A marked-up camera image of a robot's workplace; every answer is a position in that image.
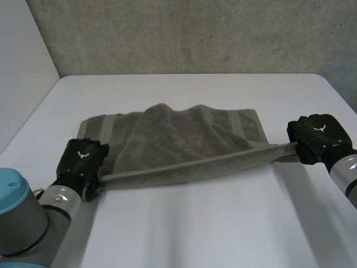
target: towel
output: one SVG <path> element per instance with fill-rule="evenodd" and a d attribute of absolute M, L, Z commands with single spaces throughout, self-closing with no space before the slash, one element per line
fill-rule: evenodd
<path fill-rule="evenodd" d="M 185 183 L 272 161 L 298 161 L 295 143 L 269 144 L 253 109 L 197 105 L 174 111 L 158 104 L 144 112 L 91 117 L 78 138 L 108 143 L 98 172 L 106 189 Z"/>

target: carbon fiber texture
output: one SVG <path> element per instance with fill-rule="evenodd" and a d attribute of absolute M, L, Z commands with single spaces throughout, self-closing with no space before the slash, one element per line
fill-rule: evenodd
<path fill-rule="evenodd" d="M 296 152 L 303 164 L 322 161 L 322 156 L 332 147 L 347 145 L 352 141 L 337 119 L 330 114 L 313 114 L 300 117 L 288 124 L 291 142 L 298 142 Z"/>
<path fill-rule="evenodd" d="M 108 155 L 109 146 L 89 139 L 70 140 L 57 167 L 57 177 L 64 174 L 89 180 L 97 172 Z"/>

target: white table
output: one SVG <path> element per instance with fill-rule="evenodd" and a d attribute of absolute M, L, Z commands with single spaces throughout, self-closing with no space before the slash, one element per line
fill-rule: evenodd
<path fill-rule="evenodd" d="M 55 179 L 82 120 L 157 103 L 253 108 L 270 143 L 329 113 L 357 142 L 357 115 L 318 75 L 105 75 L 61 79 L 0 156 L 32 188 Z M 324 166 L 269 164 L 219 179 L 111 191 L 83 205 L 53 267 L 357 267 L 357 211 Z"/>

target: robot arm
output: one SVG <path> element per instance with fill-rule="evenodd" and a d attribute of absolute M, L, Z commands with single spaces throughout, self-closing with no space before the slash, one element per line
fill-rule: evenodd
<path fill-rule="evenodd" d="M 325 164 L 332 180 L 357 208 L 357 150 L 339 122 L 329 114 L 314 114 L 292 121 L 287 129 L 291 142 L 297 142 L 300 162 Z"/>
<path fill-rule="evenodd" d="M 97 141 L 70 140 L 57 179 L 39 202 L 20 173 L 0 169 L 0 186 L 8 189 L 8 197 L 1 197 L 5 206 L 0 210 L 1 268 L 51 266 L 81 200 L 97 194 L 97 172 L 108 151 L 108 145 Z"/>

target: light blue cap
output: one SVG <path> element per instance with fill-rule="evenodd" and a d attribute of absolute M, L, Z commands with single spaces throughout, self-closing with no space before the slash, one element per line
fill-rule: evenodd
<path fill-rule="evenodd" d="M 20 205 L 29 193 L 27 180 L 17 170 L 0 169 L 0 215 Z"/>
<path fill-rule="evenodd" d="M 38 264 L 28 264 L 26 262 L 0 262 L 0 268 L 48 268 Z"/>

